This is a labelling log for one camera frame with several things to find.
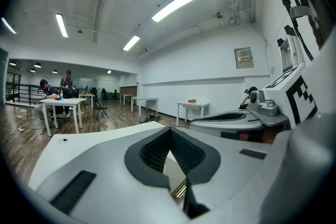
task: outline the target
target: black backpack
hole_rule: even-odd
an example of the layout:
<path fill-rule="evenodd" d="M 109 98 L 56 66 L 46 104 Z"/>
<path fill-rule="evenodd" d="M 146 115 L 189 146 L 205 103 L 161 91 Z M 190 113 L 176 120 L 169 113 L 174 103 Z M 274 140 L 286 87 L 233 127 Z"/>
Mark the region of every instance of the black backpack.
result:
<path fill-rule="evenodd" d="M 140 123 L 145 123 L 145 122 L 151 122 L 151 121 L 158 121 L 160 119 L 160 115 L 157 113 L 152 113 L 149 116 L 145 117 L 143 121 L 140 121 Z"/>

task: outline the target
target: ceiling light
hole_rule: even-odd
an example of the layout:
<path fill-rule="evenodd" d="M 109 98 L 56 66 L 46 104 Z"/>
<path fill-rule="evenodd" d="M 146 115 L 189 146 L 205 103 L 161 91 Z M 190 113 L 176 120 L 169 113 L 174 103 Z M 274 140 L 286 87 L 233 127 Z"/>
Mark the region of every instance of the ceiling light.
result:
<path fill-rule="evenodd" d="M 62 14 L 56 14 L 56 19 L 58 22 L 59 29 L 61 29 L 62 35 L 64 37 L 68 37 L 67 31 L 65 30 Z"/>
<path fill-rule="evenodd" d="M 134 36 L 132 37 L 132 39 L 130 40 L 130 42 L 128 42 L 126 44 L 126 46 L 124 47 L 125 51 L 128 51 L 130 48 L 132 48 L 134 46 L 135 43 L 137 43 L 140 40 L 140 37 L 138 36 Z"/>
<path fill-rule="evenodd" d="M 8 22 L 6 21 L 6 19 L 4 17 L 2 17 L 1 20 L 3 21 L 3 23 L 5 24 L 5 26 L 7 26 L 7 28 L 10 31 L 12 31 L 13 34 L 16 34 L 16 32 L 11 28 L 11 26 L 8 24 Z"/>
<path fill-rule="evenodd" d="M 160 10 L 157 14 L 152 18 L 157 23 L 161 21 L 164 17 L 168 16 L 170 13 L 176 11 L 178 8 L 188 4 L 192 0 L 174 0 L 172 3 L 165 6 L 162 10 Z"/>

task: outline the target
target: railing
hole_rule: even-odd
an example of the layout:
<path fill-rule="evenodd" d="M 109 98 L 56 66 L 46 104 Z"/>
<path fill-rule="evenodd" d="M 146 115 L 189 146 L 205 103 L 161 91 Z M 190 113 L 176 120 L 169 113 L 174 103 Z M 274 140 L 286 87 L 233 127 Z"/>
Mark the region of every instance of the railing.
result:
<path fill-rule="evenodd" d="M 76 89 L 76 92 L 86 92 L 85 89 Z M 39 104 L 43 97 L 43 90 L 37 85 L 26 85 L 17 83 L 6 83 L 6 101 L 17 103 Z"/>

